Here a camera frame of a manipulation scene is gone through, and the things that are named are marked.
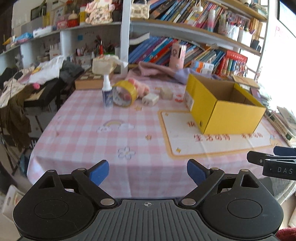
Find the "white spray bottle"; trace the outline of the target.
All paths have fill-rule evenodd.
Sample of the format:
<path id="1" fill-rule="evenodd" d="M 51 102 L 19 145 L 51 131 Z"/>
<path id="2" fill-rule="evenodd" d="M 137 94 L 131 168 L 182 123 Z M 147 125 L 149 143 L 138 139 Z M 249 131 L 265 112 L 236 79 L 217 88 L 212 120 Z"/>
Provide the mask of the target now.
<path id="1" fill-rule="evenodd" d="M 106 108 L 113 107 L 113 90 L 110 83 L 109 75 L 103 76 L 102 96 L 103 103 Z"/>

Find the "white power adapter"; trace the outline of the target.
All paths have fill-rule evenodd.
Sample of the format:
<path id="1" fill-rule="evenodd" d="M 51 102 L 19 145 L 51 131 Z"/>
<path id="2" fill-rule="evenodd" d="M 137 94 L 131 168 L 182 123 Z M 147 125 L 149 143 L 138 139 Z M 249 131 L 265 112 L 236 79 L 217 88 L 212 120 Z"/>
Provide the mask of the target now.
<path id="1" fill-rule="evenodd" d="M 163 100 L 172 100 L 174 97 L 173 92 L 169 88 L 161 88 L 159 95 Z"/>

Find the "small white charger cube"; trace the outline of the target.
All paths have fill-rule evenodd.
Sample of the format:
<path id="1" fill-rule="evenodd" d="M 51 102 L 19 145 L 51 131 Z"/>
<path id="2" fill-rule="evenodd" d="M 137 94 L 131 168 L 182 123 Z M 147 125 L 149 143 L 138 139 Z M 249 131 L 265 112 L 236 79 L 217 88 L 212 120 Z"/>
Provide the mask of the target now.
<path id="1" fill-rule="evenodd" d="M 157 104 L 158 100 L 159 100 L 159 96 L 157 94 L 149 93 L 142 98 L 142 104 L 144 106 L 152 107 Z"/>

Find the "pink plush paw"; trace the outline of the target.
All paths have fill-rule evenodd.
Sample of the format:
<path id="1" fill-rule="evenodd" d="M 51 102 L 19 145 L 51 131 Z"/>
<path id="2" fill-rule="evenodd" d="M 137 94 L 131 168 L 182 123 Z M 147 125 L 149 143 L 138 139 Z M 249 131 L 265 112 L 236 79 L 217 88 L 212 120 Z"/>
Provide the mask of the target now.
<path id="1" fill-rule="evenodd" d="M 136 88 L 139 98 L 143 98 L 150 93 L 150 88 L 145 83 L 142 83 L 134 78 L 128 78 L 128 82 Z"/>

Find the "stack of books right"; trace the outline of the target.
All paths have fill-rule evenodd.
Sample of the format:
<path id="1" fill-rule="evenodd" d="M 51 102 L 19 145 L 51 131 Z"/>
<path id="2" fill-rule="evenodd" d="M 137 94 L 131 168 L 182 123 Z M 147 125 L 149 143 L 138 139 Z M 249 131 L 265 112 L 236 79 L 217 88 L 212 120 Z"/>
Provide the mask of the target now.
<path id="1" fill-rule="evenodd" d="M 267 109 L 265 116 L 290 147 L 295 148 L 295 116 L 286 108 Z"/>

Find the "yellow cardboard box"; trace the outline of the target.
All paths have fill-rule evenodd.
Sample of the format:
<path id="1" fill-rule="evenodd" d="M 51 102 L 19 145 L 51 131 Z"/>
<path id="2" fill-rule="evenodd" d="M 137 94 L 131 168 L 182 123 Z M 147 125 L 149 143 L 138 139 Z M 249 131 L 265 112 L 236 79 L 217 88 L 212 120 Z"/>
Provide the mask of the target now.
<path id="1" fill-rule="evenodd" d="M 266 111 L 239 84 L 192 74 L 184 102 L 204 135 L 253 133 Z"/>

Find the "pink checkered tablecloth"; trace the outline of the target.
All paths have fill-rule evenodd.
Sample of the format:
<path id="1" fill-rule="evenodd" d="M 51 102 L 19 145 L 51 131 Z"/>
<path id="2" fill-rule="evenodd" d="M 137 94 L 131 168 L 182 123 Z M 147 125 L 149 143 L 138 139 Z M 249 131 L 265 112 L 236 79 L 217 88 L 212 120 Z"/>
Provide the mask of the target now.
<path id="1" fill-rule="evenodd" d="M 168 88 L 172 100 L 155 106 L 137 100 L 128 108 L 105 108 L 100 90 L 75 91 L 50 121 L 29 161 L 28 179 L 35 183 L 47 170 L 69 174 L 101 160 L 109 175 L 100 187 L 119 198 L 181 197 L 195 188 L 187 161 L 226 173 L 262 168 L 247 161 L 250 150 L 272 153 L 286 143 L 268 120 L 255 133 L 201 135 L 183 102 L 184 85 L 148 81 L 153 93 Z"/>

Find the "brown paper envelope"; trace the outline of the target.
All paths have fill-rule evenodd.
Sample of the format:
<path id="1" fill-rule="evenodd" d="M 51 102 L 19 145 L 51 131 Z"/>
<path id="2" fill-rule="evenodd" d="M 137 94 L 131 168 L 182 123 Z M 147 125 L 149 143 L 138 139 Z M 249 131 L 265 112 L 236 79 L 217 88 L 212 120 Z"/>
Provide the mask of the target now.
<path id="1" fill-rule="evenodd" d="M 254 87 L 256 89 L 260 89 L 257 82 L 251 78 L 242 77 L 238 75 L 232 75 L 233 80 L 238 84 L 244 84 L 246 86 Z"/>

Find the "yellow tape roll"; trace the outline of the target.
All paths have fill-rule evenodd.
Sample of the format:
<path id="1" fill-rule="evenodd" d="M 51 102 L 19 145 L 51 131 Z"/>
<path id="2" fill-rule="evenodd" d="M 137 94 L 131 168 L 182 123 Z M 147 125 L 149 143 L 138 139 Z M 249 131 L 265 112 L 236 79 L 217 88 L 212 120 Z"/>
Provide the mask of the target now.
<path id="1" fill-rule="evenodd" d="M 113 103 L 123 108 L 131 106 L 138 98 L 136 87 L 127 80 L 121 80 L 112 88 Z"/>

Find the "wooden chess box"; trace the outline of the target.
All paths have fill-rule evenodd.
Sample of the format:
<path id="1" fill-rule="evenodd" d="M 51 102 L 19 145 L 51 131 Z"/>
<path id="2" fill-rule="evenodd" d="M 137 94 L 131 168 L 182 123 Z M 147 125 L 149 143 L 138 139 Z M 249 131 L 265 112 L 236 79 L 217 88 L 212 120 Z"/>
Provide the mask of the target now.
<path id="1" fill-rule="evenodd" d="M 97 90 L 103 88 L 103 75 L 96 75 L 89 69 L 75 80 L 76 90 Z"/>

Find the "orange blue white box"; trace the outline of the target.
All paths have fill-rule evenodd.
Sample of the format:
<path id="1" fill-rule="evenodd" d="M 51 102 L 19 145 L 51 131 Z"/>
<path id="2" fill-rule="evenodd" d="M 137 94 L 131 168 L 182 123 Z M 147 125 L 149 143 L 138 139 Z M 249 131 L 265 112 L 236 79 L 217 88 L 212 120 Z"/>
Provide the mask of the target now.
<path id="1" fill-rule="evenodd" d="M 197 73 L 210 75 L 214 70 L 214 64 L 192 60 L 190 68 L 196 71 Z"/>

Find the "tissue box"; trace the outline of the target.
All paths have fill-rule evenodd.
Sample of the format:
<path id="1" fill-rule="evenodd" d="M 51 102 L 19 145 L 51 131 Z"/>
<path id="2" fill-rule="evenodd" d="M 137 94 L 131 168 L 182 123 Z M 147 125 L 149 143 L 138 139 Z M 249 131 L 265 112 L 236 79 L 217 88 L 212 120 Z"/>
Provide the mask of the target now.
<path id="1" fill-rule="evenodd" d="M 101 55 L 92 60 L 92 73 L 96 75 L 109 75 L 120 65 L 127 67 L 128 63 L 116 55 Z"/>

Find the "white pen holder box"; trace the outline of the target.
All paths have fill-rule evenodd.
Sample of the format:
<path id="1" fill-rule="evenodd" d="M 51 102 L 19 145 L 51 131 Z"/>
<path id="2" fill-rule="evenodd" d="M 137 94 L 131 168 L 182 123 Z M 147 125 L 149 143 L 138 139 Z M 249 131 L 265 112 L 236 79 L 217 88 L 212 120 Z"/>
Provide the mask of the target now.
<path id="1" fill-rule="evenodd" d="M 252 41 L 252 34 L 243 29 L 239 30 L 237 42 L 250 47 Z"/>

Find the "pink cylindrical container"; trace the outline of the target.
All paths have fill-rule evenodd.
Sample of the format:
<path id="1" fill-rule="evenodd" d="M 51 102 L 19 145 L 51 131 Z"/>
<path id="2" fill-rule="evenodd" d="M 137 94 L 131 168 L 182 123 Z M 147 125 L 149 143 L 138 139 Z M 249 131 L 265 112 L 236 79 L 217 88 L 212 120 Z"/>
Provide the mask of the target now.
<path id="1" fill-rule="evenodd" d="M 171 48 L 171 56 L 169 61 L 169 67 L 171 69 L 179 70 L 183 69 L 185 55 L 186 55 L 186 45 L 181 45 L 178 43 L 174 43 Z"/>

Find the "purple pink cloth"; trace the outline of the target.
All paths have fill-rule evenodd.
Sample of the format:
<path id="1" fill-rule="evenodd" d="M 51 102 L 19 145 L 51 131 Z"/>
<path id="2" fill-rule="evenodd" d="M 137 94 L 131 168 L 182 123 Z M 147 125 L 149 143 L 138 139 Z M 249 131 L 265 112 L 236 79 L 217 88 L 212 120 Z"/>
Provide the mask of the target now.
<path id="1" fill-rule="evenodd" d="M 126 77 L 123 78 L 124 80 L 135 79 L 137 81 L 163 80 L 186 85 L 189 74 L 192 74 L 195 77 L 201 76 L 210 79 L 222 80 L 215 74 L 201 74 L 190 68 L 175 70 L 167 66 L 143 61 L 140 61 L 136 68 L 130 69 Z"/>

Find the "white bookshelf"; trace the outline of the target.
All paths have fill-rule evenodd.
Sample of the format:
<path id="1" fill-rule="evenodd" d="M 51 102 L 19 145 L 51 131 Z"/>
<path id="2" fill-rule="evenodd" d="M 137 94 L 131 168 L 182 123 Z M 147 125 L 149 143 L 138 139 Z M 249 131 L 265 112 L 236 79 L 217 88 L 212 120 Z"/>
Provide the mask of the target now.
<path id="1" fill-rule="evenodd" d="M 81 45 L 78 41 L 79 35 L 87 31 L 94 31 L 99 34 L 104 42 L 117 40 L 119 42 L 119 57 L 123 61 L 128 61 L 128 49 L 130 47 L 130 38 L 135 38 L 143 34 L 151 34 L 158 37 L 171 37 L 193 44 L 207 44 L 213 47 L 221 47 L 228 50 L 244 50 L 251 54 L 261 57 L 263 51 L 257 51 L 238 41 L 209 32 L 204 29 L 195 28 L 186 24 L 171 23 L 159 20 L 144 20 L 130 18 L 130 1 L 123 2 L 122 20 L 104 25 L 83 25 L 74 28 L 67 28 L 59 31 L 53 31 L 41 37 L 30 39 L 29 41 L 17 45 L 1 54 L 1 72 L 6 68 L 15 66 L 15 55 L 20 54 L 24 68 L 30 67 L 37 56 L 40 54 L 42 42 L 52 36 L 59 37 L 61 54 L 69 57 L 74 54 L 76 48 Z"/>

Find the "pink doll figure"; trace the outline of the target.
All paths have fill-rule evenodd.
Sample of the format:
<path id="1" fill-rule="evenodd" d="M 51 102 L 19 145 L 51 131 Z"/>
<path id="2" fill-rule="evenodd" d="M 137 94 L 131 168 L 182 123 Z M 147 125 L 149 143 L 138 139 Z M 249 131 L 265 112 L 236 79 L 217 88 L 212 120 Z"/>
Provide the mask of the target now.
<path id="1" fill-rule="evenodd" d="M 112 1 L 95 0 L 89 2 L 86 6 L 86 23 L 90 25 L 109 24 L 113 22 L 112 12 L 115 10 L 115 5 Z"/>

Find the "white quilted handbag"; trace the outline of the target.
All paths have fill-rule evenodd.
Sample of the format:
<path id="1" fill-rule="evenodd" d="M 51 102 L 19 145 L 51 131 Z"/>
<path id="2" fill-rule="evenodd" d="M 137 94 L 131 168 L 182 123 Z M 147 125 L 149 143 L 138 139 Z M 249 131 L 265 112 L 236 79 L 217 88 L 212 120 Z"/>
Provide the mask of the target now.
<path id="1" fill-rule="evenodd" d="M 150 4 L 148 4 L 146 0 L 144 0 L 143 4 L 134 3 L 134 1 L 132 1 L 132 5 L 130 9 L 130 17 L 132 19 L 147 20 L 149 18 L 149 10 L 150 10 Z"/>

